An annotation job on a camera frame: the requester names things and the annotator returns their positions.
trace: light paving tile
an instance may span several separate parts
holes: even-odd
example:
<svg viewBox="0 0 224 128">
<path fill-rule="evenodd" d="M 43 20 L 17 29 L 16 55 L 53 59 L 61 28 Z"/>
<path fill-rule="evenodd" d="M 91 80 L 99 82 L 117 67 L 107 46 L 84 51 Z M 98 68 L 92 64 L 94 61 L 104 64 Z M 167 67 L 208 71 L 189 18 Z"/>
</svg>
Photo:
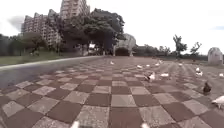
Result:
<svg viewBox="0 0 224 128">
<path fill-rule="evenodd" d="M 170 104 L 170 103 L 173 103 L 173 102 L 178 102 L 169 93 L 157 93 L 157 94 L 153 94 L 153 95 L 161 104 Z"/>
<path fill-rule="evenodd" d="M 69 128 L 69 124 L 43 117 L 32 128 Z"/>
<path fill-rule="evenodd" d="M 15 85 L 15 86 L 18 87 L 18 88 L 25 88 L 25 87 L 27 87 L 29 85 L 32 85 L 32 84 L 33 84 L 32 82 L 24 81 L 24 82 L 19 83 L 19 84 Z"/>
<path fill-rule="evenodd" d="M 88 97 L 88 93 L 72 91 L 64 100 L 72 103 L 84 104 Z"/>
<path fill-rule="evenodd" d="M 112 86 L 128 86 L 125 81 L 112 81 Z"/>
<path fill-rule="evenodd" d="M 136 107 L 132 95 L 112 95 L 112 107 Z"/>
<path fill-rule="evenodd" d="M 35 112 L 40 112 L 42 114 L 46 114 L 48 111 L 50 111 L 59 101 L 43 97 L 42 99 L 38 100 L 37 102 L 31 104 L 28 108 Z"/>
<path fill-rule="evenodd" d="M 59 82 L 69 82 L 72 78 L 67 78 L 67 77 L 64 77 L 64 78 L 60 78 L 58 79 Z"/>
<path fill-rule="evenodd" d="M 27 93 L 29 93 L 29 92 L 25 91 L 23 89 L 17 89 L 14 92 L 10 92 L 10 93 L 6 94 L 6 96 L 8 96 L 11 100 L 16 100 L 16 99 L 26 95 Z"/>
<path fill-rule="evenodd" d="M 107 128 L 109 107 L 84 106 L 76 120 L 81 126 Z"/>
<path fill-rule="evenodd" d="M 48 79 L 43 79 L 41 81 L 38 81 L 37 84 L 39 85 L 48 85 L 52 82 L 52 80 L 48 80 Z"/>
<path fill-rule="evenodd" d="M 212 128 L 199 117 L 194 117 L 178 123 L 181 128 Z"/>
<path fill-rule="evenodd" d="M 144 122 L 149 124 L 150 127 L 157 127 L 175 122 L 161 106 L 142 107 L 140 108 L 140 113 Z"/>
<path fill-rule="evenodd" d="M 54 91 L 56 88 L 53 88 L 53 87 L 48 87 L 48 86 L 43 86 L 37 90 L 34 90 L 33 93 L 35 94 L 38 94 L 38 95 L 42 95 L 42 96 L 45 96 L 47 95 L 48 93 Z"/>
<path fill-rule="evenodd" d="M 185 90 L 185 91 L 183 91 L 183 93 L 189 95 L 191 98 L 199 98 L 199 97 L 203 96 L 202 94 L 200 94 L 194 90 L 191 90 L 191 89 Z"/>
<path fill-rule="evenodd" d="M 7 117 L 10 117 L 16 114 L 18 111 L 24 109 L 20 104 L 17 104 L 15 101 L 10 101 L 8 104 L 2 106 L 2 110 L 5 112 Z"/>
<path fill-rule="evenodd" d="M 134 95 L 146 95 L 150 92 L 145 87 L 130 87 L 131 93 Z"/>
<path fill-rule="evenodd" d="M 73 91 L 76 87 L 78 87 L 78 84 L 73 84 L 73 83 L 66 83 L 60 86 L 61 89 L 70 90 L 70 91 Z"/>
<path fill-rule="evenodd" d="M 93 90 L 93 93 L 111 93 L 110 86 L 96 86 Z"/>
<path fill-rule="evenodd" d="M 209 110 L 206 106 L 204 106 L 203 104 L 199 103 L 196 100 L 188 100 L 183 102 L 183 104 L 196 115 L 205 113 Z"/>
</svg>

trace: pigeon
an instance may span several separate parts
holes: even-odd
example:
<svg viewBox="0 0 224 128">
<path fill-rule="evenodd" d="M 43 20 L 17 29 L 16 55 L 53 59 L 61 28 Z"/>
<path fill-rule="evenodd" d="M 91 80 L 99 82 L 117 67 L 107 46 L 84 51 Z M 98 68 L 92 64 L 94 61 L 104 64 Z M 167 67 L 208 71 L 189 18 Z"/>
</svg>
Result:
<svg viewBox="0 0 224 128">
<path fill-rule="evenodd" d="M 142 125 L 141 125 L 141 128 L 150 128 L 146 123 L 143 123 Z"/>
<path fill-rule="evenodd" d="M 206 81 L 205 82 L 205 86 L 204 86 L 204 88 L 203 88 L 203 92 L 204 92 L 204 94 L 207 94 L 207 93 L 209 93 L 210 91 L 211 91 L 211 86 L 209 86 L 209 84 L 208 84 L 208 81 Z"/>
<path fill-rule="evenodd" d="M 217 104 L 219 109 L 221 109 L 221 105 L 224 103 L 224 96 L 220 96 L 217 99 L 213 100 L 212 103 Z"/>
<path fill-rule="evenodd" d="M 79 122 L 78 121 L 75 121 L 73 124 L 72 124 L 72 127 L 71 128 L 79 128 Z"/>
<path fill-rule="evenodd" d="M 114 65 L 114 62 L 110 61 L 110 64 L 111 64 L 111 65 Z"/>
<path fill-rule="evenodd" d="M 137 67 L 138 67 L 138 68 L 142 68 L 142 66 L 141 66 L 141 65 L 137 65 Z"/>
</svg>

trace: white structure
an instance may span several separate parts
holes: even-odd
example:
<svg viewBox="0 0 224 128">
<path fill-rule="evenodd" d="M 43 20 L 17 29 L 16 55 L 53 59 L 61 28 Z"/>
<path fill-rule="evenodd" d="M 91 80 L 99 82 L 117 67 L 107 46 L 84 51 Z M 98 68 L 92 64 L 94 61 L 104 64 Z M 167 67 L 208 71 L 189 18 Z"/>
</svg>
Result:
<svg viewBox="0 0 224 128">
<path fill-rule="evenodd" d="M 114 56 L 115 56 L 115 51 L 117 48 L 127 48 L 129 50 L 130 56 L 133 56 L 132 54 L 132 48 L 136 45 L 136 40 L 134 36 L 130 34 L 124 34 L 126 40 L 120 40 L 117 45 L 114 46 Z"/>
<path fill-rule="evenodd" d="M 208 51 L 208 63 L 212 65 L 223 64 L 223 55 L 219 48 L 213 47 Z"/>
</svg>

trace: grass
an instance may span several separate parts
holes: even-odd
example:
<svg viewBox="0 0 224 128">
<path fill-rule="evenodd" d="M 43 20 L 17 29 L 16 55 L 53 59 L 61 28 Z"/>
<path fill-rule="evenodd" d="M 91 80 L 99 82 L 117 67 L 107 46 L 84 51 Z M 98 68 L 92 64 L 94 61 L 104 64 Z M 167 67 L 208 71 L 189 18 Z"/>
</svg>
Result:
<svg viewBox="0 0 224 128">
<path fill-rule="evenodd" d="M 44 60 L 55 60 L 66 58 L 68 56 L 59 56 L 56 53 L 41 52 L 39 56 L 23 55 L 23 56 L 4 56 L 0 57 L 0 66 L 24 64 L 29 62 L 37 62 Z"/>
</svg>

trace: paving tile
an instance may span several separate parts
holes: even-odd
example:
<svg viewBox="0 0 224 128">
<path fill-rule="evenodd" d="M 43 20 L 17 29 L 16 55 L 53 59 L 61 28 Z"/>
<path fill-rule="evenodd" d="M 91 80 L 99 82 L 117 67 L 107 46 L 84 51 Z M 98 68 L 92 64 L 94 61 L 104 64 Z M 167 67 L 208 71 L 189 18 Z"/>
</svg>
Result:
<svg viewBox="0 0 224 128">
<path fill-rule="evenodd" d="M 72 78 L 67 78 L 67 77 L 64 77 L 64 78 L 60 78 L 58 79 L 59 82 L 69 82 Z"/>
<path fill-rule="evenodd" d="M 95 86 L 93 86 L 93 85 L 84 85 L 84 84 L 81 84 L 81 85 L 79 85 L 79 86 L 75 89 L 75 91 L 91 93 L 91 92 L 93 91 L 94 88 L 95 88 Z"/>
<path fill-rule="evenodd" d="M 72 91 L 64 100 L 72 103 L 84 104 L 88 97 L 88 93 Z"/>
<path fill-rule="evenodd" d="M 178 102 L 169 93 L 157 93 L 157 94 L 153 94 L 153 95 L 161 104 L 170 104 L 170 103 L 173 103 L 173 102 Z"/>
<path fill-rule="evenodd" d="M 136 107 L 132 95 L 112 95 L 112 107 Z"/>
<path fill-rule="evenodd" d="M 223 128 L 224 126 L 223 116 L 216 111 L 208 111 L 200 115 L 200 118 L 212 128 Z"/>
<path fill-rule="evenodd" d="M 150 127 L 156 127 L 175 123 L 172 117 L 161 107 L 142 107 L 140 108 L 141 116 Z"/>
<path fill-rule="evenodd" d="M 142 123 L 138 108 L 110 109 L 108 128 L 139 128 Z"/>
<path fill-rule="evenodd" d="M 5 121 L 7 128 L 31 128 L 42 115 L 29 109 L 23 109 Z"/>
<path fill-rule="evenodd" d="M 112 81 L 112 86 L 127 86 L 125 81 Z"/>
<path fill-rule="evenodd" d="M 78 87 L 78 84 L 73 84 L 73 83 L 66 83 L 60 86 L 61 89 L 70 90 L 70 91 L 73 91 L 76 87 Z"/>
<path fill-rule="evenodd" d="M 18 88 L 25 88 L 25 87 L 27 87 L 27 86 L 29 86 L 31 84 L 33 84 L 33 83 L 29 82 L 29 81 L 24 81 L 24 82 L 19 83 L 19 84 L 15 85 L 15 86 L 18 87 Z"/>
<path fill-rule="evenodd" d="M 48 93 L 54 91 L 55 89 L 56 88 L 53 88 L 53 87 L 43 86 L 43 87 L 38 88 L 37 90 L 33 91 L 33 93 L 38 94 L 38 95 L 45 96 Z"/>
<path fill-rule="evenodd" d="M 183 121 L 194 117 L 194 113 L 181 103 L 171 103 L 163 105 L 163 108 L 177 121 Z"/>
<path fill-rule="evenodd" d="M 8 96 L 11 100 L 16 100 L 19 97 L 22 97 L 23 95 L 26 95 L 27 93 L 29 93 L 29 92 L 27 92 L 23 89 L 18 89 L 14 92 L 10 92 L 10 93 L 6 94 L 6 96 Z"/>
<path fill-rule="evenodd" d="M 93 93 L 111 93 L 111 87 L 110 86 L 95 86 L 95 88 L 92 91 Z"/>
<path fill-rule="evenodd" d="M 38 81 L 37 84 L 39 85 L 48 85 L 52 82 L 52 80 L 48 80 L 48 79 L 43 79 L 41 81 Z"/>
<path fill-rule="evenodd" d="M 165 92 L 178 92 L 180 91 L 179 89 L 175 88 L 174 86 L 171 85 L 165 85 L 165 86 L 160 86 L 161 89 L 163 89 Z"/>
<path fill-rule="evenodd" d="M 196 115 L 200 115 L 209 110 L 206 106 L 196 100 L 185 101 L 183 104 Z"/>
<path fill-rule="evenodd" d="M 179 123 L 182 128 L 212 128 L 199 117 L 194 117 Z"/>
<path fill-rule="evenodd" d="M 191 89 L 185 90 L 185 91 L 183 91 L 183 93 L 189 95 L 191 98 L 199 98 L 199 97 L 203 96 L 202 94 L 200 94 L 194 90 L 191 90 Z"/>
<path fill-rule="evenodd" d="M 32 128 L 69 128 L 69 124 L 43 117 Z"/>
<path fill-rule="evenodd" d="M 109 107 L 83 106 L 76 120 L 80 125 L 107 128 Z"/>
<path fill-rule="evenodd" d="M 84 80 L 82 82 L 82 84 L 85 84 L 85 85 L 97 85 L 97 83 L 98 83 L 98 80 L 90 80 L 90 79 Z"/>
<path fill-rule="evenodd" d="M 37 102 L 31 104 L 28 108 L 35 112 L 40 112 L 42 114 L 46 114 L 48 111 L 50 111 L 59 101 L 43 97 Z"/>
<path fill-rule="evenodd" d="M 28 93 L 28 94 L 18 98 L 16 100 L 16 102 L 27 107 L 41 98 L 42 98 L 42 96 L 40 96 L 40 95 Z"/>
<path fill-rule="evenodd" d="M 159 101 L 156 100 L 152 95 L 133 95 L 133 98 L 138 107 L 149 107 L 160 105 Z"/>
<path fill-rule="evenodd" d="M 47 116 L 71 124 L 78 116 L 81 108 L 81 104 L 61 101 L 47 113 Z"/>
<path fill-rule="evenodd" d="M 66 96 L 68 96 L 68 94 L 70 93 L 70 91 L 68 90 L 63 90 L 63 89 L 55 89 L 52 92 L 49 92 L 46 96 L 56 99 L 56 100 L 62 100 L 64 99 Z"/>
<path fill-rule="evenodd" d="M 92 93 L 87 98 L 85 105 L 90 106 L 100 106 L 100 107 L 109 107 L 111 104 L 111 95 L 110 94 L 99 94 Z"/>
<path fill-rule="evenodd" d="M 111 87 L 112 94 L 131 94 L 131 90 L 126 86 L 112 86 Z"/>
<path fill-rule="evenodd" d="M 20 104 L 17 104 L 15 101 L 11 101 L 2 106 L 2 110 L 8 117 L 16 114 L 18 111 L 21 111 L 22 109 L 24 109 L 24 107 Z"/>
<path fill-rule="evenodd" d="M 150 94 L 150 92 L 145 87 L 130 87 L 131 93 L 133 95 L 147 95 Z"/>
</svg>

